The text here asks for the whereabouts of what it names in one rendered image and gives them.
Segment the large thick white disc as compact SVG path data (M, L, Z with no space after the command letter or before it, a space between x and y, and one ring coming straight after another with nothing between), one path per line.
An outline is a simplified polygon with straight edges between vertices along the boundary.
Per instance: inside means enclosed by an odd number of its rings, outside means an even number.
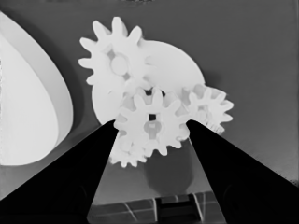
M54 62L0 11L0 164L44 159L67 137L73 117L70 92Z

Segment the white round carrier with pins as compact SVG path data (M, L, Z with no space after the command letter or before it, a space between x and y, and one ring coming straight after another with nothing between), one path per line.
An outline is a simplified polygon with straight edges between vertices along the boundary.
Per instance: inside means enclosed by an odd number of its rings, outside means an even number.
M150 65L146 77L148 86L143 88L158 86L163 91L178 91L183 87L190 87L193 83L205 82L199 66L182 49L156 40L143 40L141 45L149 55L146 63ZM134 94L136 89L105 94L98 87L92 86L93 108L98 120L105 124L116 118L125 96Z

